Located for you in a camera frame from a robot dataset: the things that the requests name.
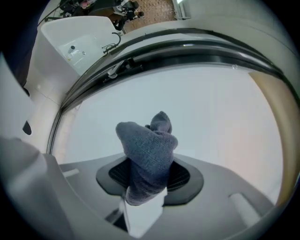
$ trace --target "brown floor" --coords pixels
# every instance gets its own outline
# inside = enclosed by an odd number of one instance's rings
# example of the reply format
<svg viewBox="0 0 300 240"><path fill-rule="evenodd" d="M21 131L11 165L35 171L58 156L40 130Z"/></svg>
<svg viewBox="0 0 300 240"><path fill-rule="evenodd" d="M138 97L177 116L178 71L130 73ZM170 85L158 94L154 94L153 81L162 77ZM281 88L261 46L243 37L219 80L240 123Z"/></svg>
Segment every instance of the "brown floor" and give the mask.
<svg viewBox="0 0 300 240"><path fill-rule="evenodd" d="M173 21L175 19L174 5L172 0L136 0L140 7L139 11L143 11L145 16L139 19L125 23L124 29L126 32L136 30L138 28Z"/></svg>

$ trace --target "metal frame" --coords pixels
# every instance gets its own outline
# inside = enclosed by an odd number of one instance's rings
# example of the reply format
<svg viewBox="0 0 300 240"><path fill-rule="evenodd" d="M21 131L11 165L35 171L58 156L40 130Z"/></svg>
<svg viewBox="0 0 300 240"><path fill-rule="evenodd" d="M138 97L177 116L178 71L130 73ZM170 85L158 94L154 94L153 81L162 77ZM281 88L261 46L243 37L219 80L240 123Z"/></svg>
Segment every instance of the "metal frame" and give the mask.
<svg viewBox="0 0 300 240"><path fill-rule="evenodd" d="M130 43L127 42L117 49L114 49L107 56L96 62L90 68L91 73L88 70L70 89L53 122L47 146L47 153L52 153L57 128L60 119L65 112L77 106L95 92L106 88L111 84L115 84L129 76L158 68L195 63L245 67L273 75L283 80L290 88L297 103L299 103L299 98L295 90L279 68L258 51L238 40L233 40L233 38L230 37L225 37L227 41L231 40L229 43L213 40L203 41L186 39L164 41L135 49L114 59L115 56L131 44L135 44L147 38L178 32L206 34L209 32L208 34L214 36L224 36L217 33L212 34L211 31L205 30L165 30L159 33L149 34L150 36L147 37L142 36L138 39L133 39ZM116 70L114 72L116 74L114 78L110 77L112 69Z"/></svg>

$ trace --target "gray sock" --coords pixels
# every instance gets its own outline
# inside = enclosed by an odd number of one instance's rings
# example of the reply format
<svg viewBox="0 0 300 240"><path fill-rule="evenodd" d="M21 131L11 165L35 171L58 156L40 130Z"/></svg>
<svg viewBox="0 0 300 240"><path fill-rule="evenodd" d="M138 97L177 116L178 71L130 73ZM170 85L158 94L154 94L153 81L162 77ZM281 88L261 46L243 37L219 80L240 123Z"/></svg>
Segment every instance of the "gray sock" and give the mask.
<svg viewBox="0 0 300 240"><path fill-rule="evenodd" d="M135 122L121 122L116 132L125 155L131 159L126 201L138 206L154 198L167 186L173 150L178 141L171 135L172 125L164 112L155 115L150 125L145 127Z"/></svg>

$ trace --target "white wall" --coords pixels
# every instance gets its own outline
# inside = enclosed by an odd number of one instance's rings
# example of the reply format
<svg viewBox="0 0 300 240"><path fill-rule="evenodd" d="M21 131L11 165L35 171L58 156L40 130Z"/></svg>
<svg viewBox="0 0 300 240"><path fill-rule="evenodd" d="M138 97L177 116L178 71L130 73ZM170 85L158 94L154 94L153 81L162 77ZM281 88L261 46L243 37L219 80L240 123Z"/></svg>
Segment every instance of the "white wall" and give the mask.
<svg viewBox="0 0 300 240"><path fill-rule="evenodd" d="M65 162L122 152L116 125L149 124L161 110L179 141L175 153L227 167L276 201L270 192L282 176L278 128L247 71L232 68L172 68L97 93L79 108Z"/></svg>

